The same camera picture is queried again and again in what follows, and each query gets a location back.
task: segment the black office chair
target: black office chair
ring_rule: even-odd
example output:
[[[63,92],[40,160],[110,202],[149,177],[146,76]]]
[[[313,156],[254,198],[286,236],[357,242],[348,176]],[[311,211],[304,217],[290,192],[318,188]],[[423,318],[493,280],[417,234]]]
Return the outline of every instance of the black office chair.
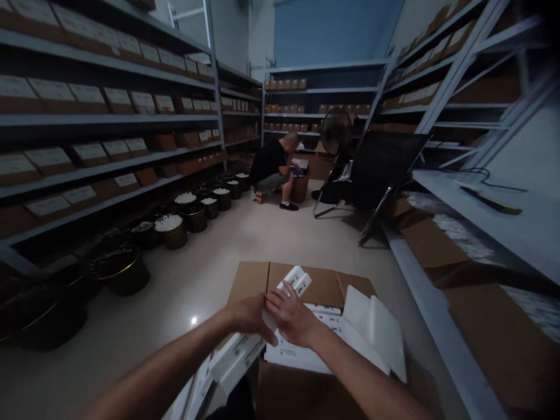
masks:
[[[377,221],[383,204],[406,180],[428,139],[429,136],[425,134],[367,132],[355,153],[349,181],[337,181],[349,158],[342,159],[339,156],[334,163],[321,188],[321,195],[325,193],[337,197],[338,203],[317,214],[321,201],[319,196],[313,209],[315,218],[330,213],[343,201],[369,210],[371,214],[358,239],[358,245],[361,246]]]

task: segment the standing fan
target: standing fan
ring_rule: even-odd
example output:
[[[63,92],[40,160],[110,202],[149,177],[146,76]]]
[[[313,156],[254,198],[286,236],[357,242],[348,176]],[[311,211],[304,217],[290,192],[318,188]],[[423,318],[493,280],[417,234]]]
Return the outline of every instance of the standing fan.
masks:
[[[330,110],[325,119],[321,124],[321,143],[323,148],[327,153],[335,155],[333,167],[336,166],[337,160],[340,156],[346,154],[348,145],[352,138],[352,124],[354,123],[354,116],[348,115],[348,113],[342,108],[334,108]],[[325,179],[324,184],[327,182],[331,173]],[[314,200],[318,200],[321,196],[321,190],[316,190],[311,193],[311,197]],[[323,194],[321,197],[321,202],[325,204],[336,204],[338,200],[336,197],[329,197],[328,194]]]

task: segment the shorts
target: shorts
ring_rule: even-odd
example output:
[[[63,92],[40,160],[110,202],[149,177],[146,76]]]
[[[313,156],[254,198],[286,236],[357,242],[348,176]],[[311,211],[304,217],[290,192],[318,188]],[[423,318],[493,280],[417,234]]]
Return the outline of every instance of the shorts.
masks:
[[[257,185],[255,186],[257,187],[258,191],[274,190],[275,188],[280,188],[282,185],[287,183],[290,180],[291,174],[292,172],[290,171],[288,171],[288,173],[285,175],[277,172],[257,182]]]

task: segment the white floor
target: white floor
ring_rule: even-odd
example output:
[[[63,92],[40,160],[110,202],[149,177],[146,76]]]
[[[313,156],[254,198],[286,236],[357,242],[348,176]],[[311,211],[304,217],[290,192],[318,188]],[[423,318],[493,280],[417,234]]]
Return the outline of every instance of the white floor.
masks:
[[[317,181],[310,182],[319,187]],[[364,218],[337,210],[315,220],[308,197],[299,212],[278,208],[279,196],[257,205],[245,193],[230,211],[174,251],[145,254],[152,273],[140,293],[119,298],[103,290],[83,330],[54,352],[0,350],[0,418],[65,419],[163,344],[206,319],[228,299],[239,261],[323,267],[372,280],[399,319],[411,386],[436,417],[468,419],[402,273],[381,236],[356,246]]]

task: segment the black sneaker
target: black sneaker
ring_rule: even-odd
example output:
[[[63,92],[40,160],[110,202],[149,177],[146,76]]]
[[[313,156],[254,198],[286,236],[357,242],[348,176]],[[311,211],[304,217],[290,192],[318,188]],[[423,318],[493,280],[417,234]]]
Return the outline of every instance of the black sneaker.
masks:
[[[290,203],[288,205],[280,203],[280,208],[282,210],[290,210],[290,211],[298,211],[299,210],[299,207],[296,206],[295,204],[292,204],[292,203]]]

